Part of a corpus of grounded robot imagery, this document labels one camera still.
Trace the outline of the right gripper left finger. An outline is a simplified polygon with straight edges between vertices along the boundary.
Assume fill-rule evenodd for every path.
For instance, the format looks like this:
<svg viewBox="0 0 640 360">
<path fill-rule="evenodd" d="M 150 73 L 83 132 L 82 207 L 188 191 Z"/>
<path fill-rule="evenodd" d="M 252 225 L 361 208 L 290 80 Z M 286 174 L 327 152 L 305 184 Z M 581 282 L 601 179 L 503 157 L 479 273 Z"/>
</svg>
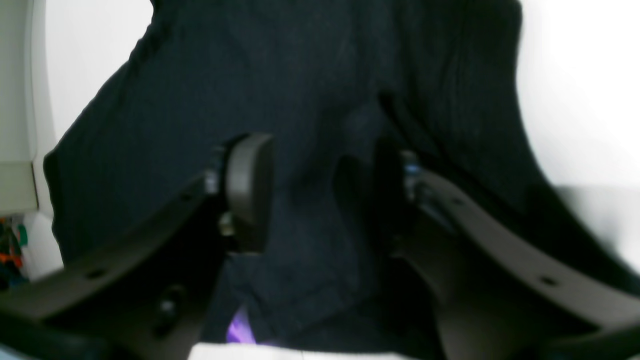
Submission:
<svg viewBox="0 0 640 360">
<path fill-rule="evenodd" d="M 1 296 L 1 351 L 19 360 L 185 360 L 225 260 L 269 233 L 274 137 L 213 150 L 160 210 L 66 269 Z"/>
</svg>

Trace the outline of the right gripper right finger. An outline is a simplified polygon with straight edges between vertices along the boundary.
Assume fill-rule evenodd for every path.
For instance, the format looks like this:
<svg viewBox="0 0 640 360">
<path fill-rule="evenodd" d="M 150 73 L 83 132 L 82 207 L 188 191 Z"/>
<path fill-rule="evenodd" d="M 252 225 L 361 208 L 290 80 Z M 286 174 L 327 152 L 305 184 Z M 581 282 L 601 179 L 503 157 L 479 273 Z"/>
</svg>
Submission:
<svg viewBox="0 0 640 360">
<path fill-rule="evenodd" d="M 551 190 L 512 216 L 397 141 L 375 144 L 390 255 L 429 290 L 446 360 L 637 360 L 639 274 Z"/>
</svg>

